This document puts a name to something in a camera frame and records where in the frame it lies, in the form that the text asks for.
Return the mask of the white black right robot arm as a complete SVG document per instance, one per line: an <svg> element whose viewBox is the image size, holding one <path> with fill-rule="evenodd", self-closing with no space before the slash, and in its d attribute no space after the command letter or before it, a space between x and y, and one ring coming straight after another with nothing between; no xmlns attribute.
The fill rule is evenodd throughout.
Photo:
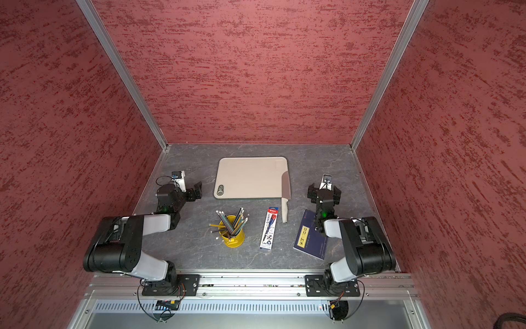
<svg viewBox="0 0 526 329"><path fill-rule="evenodd" d="M327 238L342 242L344 257L326 271L328 282L340 284L367 275L396 270L394 252L375 217L342 218L334 207L340 204L341 190L326 185L308 187L307 198L316 205L315 228Z"/></svg>

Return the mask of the beige green-rimmed cutting board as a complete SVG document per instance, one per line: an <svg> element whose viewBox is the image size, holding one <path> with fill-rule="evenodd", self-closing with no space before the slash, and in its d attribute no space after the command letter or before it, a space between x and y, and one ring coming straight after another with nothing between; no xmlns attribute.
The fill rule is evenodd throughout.
<svg viewBox="0 0 526 329"><path fill-rule="evenodd" d="M288 161L282 156L222 158L214 197L218 200L281 198L285 171L288 171Z"/></svg>

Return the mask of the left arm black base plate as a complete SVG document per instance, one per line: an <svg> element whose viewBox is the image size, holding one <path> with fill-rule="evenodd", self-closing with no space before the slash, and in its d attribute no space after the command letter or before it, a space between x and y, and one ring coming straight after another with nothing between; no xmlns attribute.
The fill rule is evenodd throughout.
<svg viewBox="0 0 526 329"><path fill-rule="evenodd" d="M176 274L169 275L162 281L146 281L142 290L142 296L180 296L194 297L197 294L199 274Z"/></svg>

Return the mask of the knife with cream handle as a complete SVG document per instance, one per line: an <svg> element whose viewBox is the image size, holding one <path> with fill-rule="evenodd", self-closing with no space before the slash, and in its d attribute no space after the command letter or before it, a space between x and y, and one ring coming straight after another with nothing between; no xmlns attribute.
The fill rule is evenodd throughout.
<svg viewBox="0 0 526 329"><path fill-rule="evenodd" d="M288 201L291 199L290 176L285 171L282 174L282 223L288 223Z"/></svg>

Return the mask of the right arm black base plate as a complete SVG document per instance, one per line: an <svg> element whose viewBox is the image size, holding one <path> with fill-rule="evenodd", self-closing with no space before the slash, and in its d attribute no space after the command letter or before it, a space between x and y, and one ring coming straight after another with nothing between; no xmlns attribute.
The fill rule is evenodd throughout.
<svg viewBox="0 0 526 329"><path fill-rule="evenodd" d="M357 280L336 282L327 275L306 275L305 290L308 297L360 297Z"/></svg>

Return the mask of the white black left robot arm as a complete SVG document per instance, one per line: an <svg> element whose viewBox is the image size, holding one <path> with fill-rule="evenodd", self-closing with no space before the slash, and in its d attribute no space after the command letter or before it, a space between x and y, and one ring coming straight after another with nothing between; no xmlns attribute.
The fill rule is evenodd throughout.
<svg viewBox="0 0 526 329"><path fill-rule="evenodd" d="M202 198L202 183L186 186L183 171L173 172L172 181L156 191L158 206L150 215L105 217L101 220L84 255L87 272L123 274L143 282L175 286L173 263L156 259L142 250L142 240L151 234L175 230L180 211L188 202Z"/></svg>

